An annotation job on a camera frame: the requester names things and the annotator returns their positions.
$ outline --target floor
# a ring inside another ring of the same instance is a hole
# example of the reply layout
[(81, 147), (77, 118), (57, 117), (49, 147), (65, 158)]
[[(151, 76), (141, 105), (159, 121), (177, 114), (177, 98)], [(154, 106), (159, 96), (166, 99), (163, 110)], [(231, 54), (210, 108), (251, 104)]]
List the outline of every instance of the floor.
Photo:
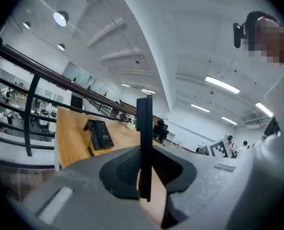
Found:
[(1, 185), (9, 197), (20, 203), (54, 174), (54, 169), (22, 169), (0, 164)]
[[(18, 105), (19, 108), (22, 108), (24, 109), (25, 108), (25, 102), (23, 101), (20, 101), (18, 100), (17, 98), (15, 98), (15, 101), (10, 101), (10, 105), (11, 104), (15, 104), (15, 105)], [(41, 109), (44, 109), (45, 104), (43, 104), (42, 102), (39, 102), (38, 105), (36, 104), (33, 104), (32, 106), (32, 110), (37, 110), (38, 112), (41, 110)], [(0, 106), (0, 113), (3, 113), (5, 110), (5, 108), (1, 107)], [(24, 129), (24, 122), (22, 120), (20, 120), (20, 116), (19, 115), (14, 115), (13, 116), (14, 119), (12, 120), (12, 124), (14, 126), (17, 126), (19, 128), (22, 128)], [(34, 123), (33, 125), (30, 124), (29, 126), (29, 129), (30, 131), (34, 131), (34, 132), (43, 132), (43, 131), (46, 131), (46, 129), (43, 129), (43, 128), (40, 128), (37, 126), (37, 123)], [(13, 135), (13, 136), (17, 136), (17, 137), (22, 137), (24, 138), (24, 133), (23, 132), (20, 132), (20, 131), (17, 131), (17, 130), (10, 130), (8, 128), (5, 129), (6, 132), (10, 135)], [(51, 141), (51, 137), (42, 137), (42, 136), (38, 136), (38, 135), (33, 135), (33, 134), (30, 134), (30, 139), (33, 139), (33, 140), (42, 140), (42, 141)]]

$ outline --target black metal railing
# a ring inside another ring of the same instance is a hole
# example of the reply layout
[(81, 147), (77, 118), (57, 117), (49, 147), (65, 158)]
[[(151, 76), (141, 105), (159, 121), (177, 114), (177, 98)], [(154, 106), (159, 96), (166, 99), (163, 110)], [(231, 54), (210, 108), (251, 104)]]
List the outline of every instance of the black metal railing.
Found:
[[(135, 112), (133, 112), (130, 109), (124, 108), (123, 106), (120, 106), (118, 103), (115, 103), (114, 101), (111, 101), (109, 99), (107, 99), (104, 96), (101, 96), (97, 93), (93, 93), (91, 91), (88, 91), (84, 88), (82, 88), (81, 86), (76, 85), (75, 83), (72, 83), (71, 81), (69, 81), (69, 79), (65, 78), (64, 76), (48, 69), (47, 67), (35, 62), (34, 60), (30, 59), (29, 57), (21, 54), (20, 52), (16, 51), (15, 49), (9, 47), (9, 46), (4, 46), (1, 45), (0, 46), (0, 56), (4, 59), (6, 59), (7, 61), (31, 72), (34, 74), (31, 85), (29, 90), (26, 90), (24, 88), (21, 88), (19, 86), (17, 86), (16, 84), (13, 84), (5, 79), (0, 78), (0, 83), (9, 86), (12, 89), (15, 89), (21, 93), (24, 93), (27, 95), (27, 99), (26, 99), (26, 104), (25, 104), (25, 109), (20, 109), (20, 108), (16, 108), (14, 106), (9, 105), (8, 103), (4, 103), (2, 101), (0, 101), (0, 106), (9, 110), (12, 110), (13, 112), (19, 113), (21, 116), (24, 116), (24, 128), (20, 128), (5, 122), (0, 121), (0, 126), (1, 127), (5, 127), (8, 128), (10, 130), (16, 130), (19, 132), (23, 132), (24, 133), (24, 143), (22, 142), (17, 142), (17, 141), (13, 141), (13, 140), (8, 140), (8, 139), (4, 139), (2, 137), (0, 137), (0, 141), (5, 142), (5, 143), (9, 143), (9, 144), (13, 144), (16, 146), (24, 146), (26, 148), (26, 152), (28, 156), (32, 156), (32, 150), (31, 149), (46, 149), (46, 150), (53, 150), (54, 147), (53, 146), (40, 146), (40, 145), (34, 145), (30, 143), (30, 134), (31, 135), (38, 135), (41, 137), (50, 137), (50, 138), (54, 138), (55, 137), (55, 132), (54, 133), (49, 133), (49, 132), (37, 132), (37, 131), (32, 131), (30, 130), (30, 118), (37, 118), (39, 120), (45, 120), (48, 122), (54, 122), (56, 123), (56, 119), (55, 118), (51, 118), (51, 117), (47, 117), (47, 116), (43, 116), (43, 115), (39, 115), (39, 114), (35, 114), (31, 112), (32, 109), (32, 104), (33, 104), (33, 99), (39, 99), (41, 101), (47, 102), (47, 103), (51, 103), (53, 106), (60, 106), (60, 107), (64, 107), (64, 108), (68, 108), (72, 111), (78, 112), (78, 113), (85, 113), (88, 115), (93, 115), (93, 116), (97, 116), (97, 117), (103, 117), (103, 118), (108, 118), (111, 120), (117, 120), (117, 121), (121, 121), (121, 122), (128, 122), (128, 120), (126, 120), (125, 114), (134, 114)], [(103, 114), (98, 114), (98, 113), (93, 113), (87, 110), (83, 110), (77, 107), (73, 107), (64, 103), (60, 103), (54, 100), (51, 100), (49, 98), (46, 98), (44, 96), (35, 94), (36, 92), (36, 88), (38, 85), (38, 82), (40, 80), (40, 78), (43, 78), (55, 85), (57, 85), (58, 87), (62, 87), (66, 90), (70, 90), (74, 93), (77, 93), (81, 96), (83, 96), (84, 98), (86, 98), (91, 104), (93, 104), (94, 106), (99, 106), (98, 110), (101, 111)], [(110, 112), (110, 108), (112, 107), (113, 110), (116, 110), (115, 114)]]

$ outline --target gray plastic part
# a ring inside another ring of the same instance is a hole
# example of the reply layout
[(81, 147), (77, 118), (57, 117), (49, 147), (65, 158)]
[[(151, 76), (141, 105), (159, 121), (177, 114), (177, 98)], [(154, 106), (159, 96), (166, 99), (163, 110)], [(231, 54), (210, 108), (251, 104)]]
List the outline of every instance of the gray plastic part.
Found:
[[(130, 149), (68, 166), (31, 193), (24, 205), (37, 215), (60, 187), (68, 186), (74, 193), (53, 221), (56, 228), (158, 229), (138, 200), (113, 196), (99, 180), (100, 168)], [(257, 227), (284, 194), (284, 134), (268, 137), (260, 148), (249, 149), (238, 159), (205, 156), (181, 149), (165, 150), (191, 162), (197, 169), (197, 177), (186, 191), (169, 196), (170, 213), (180, 212), (188, 217), (169, 228), (171, 230)]]
[(99, 179), (100, 168), (129, 151), (126, 148), (73, 163), (62, 169), (24, 200), (36, 215), (62, 186), (74, 190), (52, 225), (59, 229), (157, 229), (138, 200), (121, 199), (107, 191)]

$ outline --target desk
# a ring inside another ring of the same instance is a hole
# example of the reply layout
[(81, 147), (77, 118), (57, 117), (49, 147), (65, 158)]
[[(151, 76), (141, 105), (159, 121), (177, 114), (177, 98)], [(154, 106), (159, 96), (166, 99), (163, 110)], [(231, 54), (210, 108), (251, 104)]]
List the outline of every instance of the desk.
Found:
[[(140, 133), (136, 130), (128, 129), (125, 122), (81, 114), (59, 107), (57, 116), (57, 143), (63, 168), (76, 161), (91, 157), (87, 150), (91, 139), (90, 131), (83, 130), (88, 119), (104, 121), (114, 143), (114, 147), (112, 148), (94, 150), (93, 144), (90, 142), (90, 147), (95, 156), (140, 145)], [(154, 140), (153, 145), (160, 146)]]

